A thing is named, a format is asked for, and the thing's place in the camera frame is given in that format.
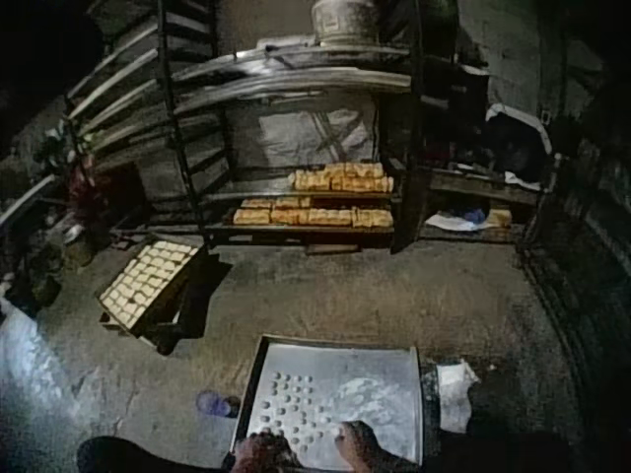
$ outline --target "baking tray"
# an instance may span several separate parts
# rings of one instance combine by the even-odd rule
[[[190,258],[186,262],[184,267],[182,269],[180,269],[177,272],[177,274],[175,274],[175,277],[173,279],[171,279],[171,281],[161,290],[161,292],[158,294],[158,296],[155,298],[155,300],[147,307],[147,310],[145,310],[145,312],[142,314],[142,316],[140,318],[138,318],[138,320],[136,320],[136,322],[131,327],[129,327],[129,326],[125,325],[121,320],[119,320],[116,317],[116,315],[114,313],[112,313],[103,304],[103,302],[101,301],[100,297],[105,292],[105,290],[109,286],[111,286],[111,284],[116,280],[118,275],[125,270],[125,268],[129,264],[129,262],[132,259],[134,259],[135,257],[137,257],[145,246],[147,246],[148,244],[154,243],[155,241],[167,241],[169,243],[188,244],[191,247],[198,247],[199,248],[199,246],[197,246],[197,245],[195,245],[193,243],[183,242],[182,240],[170,238],[168,236],[147,235],[145,238],[143,238],[141,243],[136,248],[134,248],[131,251],[131,254],[130,254],[129,258],[121,266],[119,271],[117,271],[115,273],[115,275],[112,278],[110,278],[107,283],[105,283],[102,286],[100,286],[97,289],[97,291],[95,292],[95,297],[97,298],[97,301],[99,301],[99,304],[101,305],[101,308],[104,310],[104,312],[107,315],[109,315],[111,318],[116,320],[116,322],[118,322],[120,324],[120,326],[123,328],[123,330],[125,330],[127,333],[133,335],[134,337],[139,337],[140,335],[142,335],[148,325],[153,325],[155,323],[165,322],[165,320],[162,320],[162,315],[165,313],[165,311],[164,311],[165,307],[167,307],[169,305],[171,299],[174,298],[177,295],[177,293],[179,292],[181,287],[184,285],[184,283],[188,279],[188,273],[190,272],[191,263],[193,263],[193,261],[195,261],[197,258],[199,258],[200,255],[203,252],[200,249],[199,251],[197,251],[193,255],[192,258]]]
[[[380,445],[420,464],[423,410],[415,348],[262,336],[233,438],[270,429],[305,468],[350,470],[334,444],[339,423],[361,420]]]

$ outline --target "floor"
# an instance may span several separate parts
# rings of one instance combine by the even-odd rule
[[[241,396],[261,333],[388,343],[436,361],[468,360],[482,379],[473,419],[510,432],[580,438],[567,366],[507,246],[419,242],[305,256],[299,248],[221,248],[232,269],[206,335],[163,358],[105,331],[94,291],[128,254],[107,250],[64,275],[52,307],[0,327],[0,459],[10,471],[74,471],[78,444],[131,439],[172,460],[219,466],[235,421],[195,408],[204,389]]]

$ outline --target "person's hand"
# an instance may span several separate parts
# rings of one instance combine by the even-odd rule
[[[356,472],[370,471],[383,452],[373,429],[362,421],[355,421],[342,423],[341,431],[335,439],[339,454]]]
[[[235,446],[234,472],[264,471],[277,466],[300,466],[287,439],[272,434],[251,434]]]

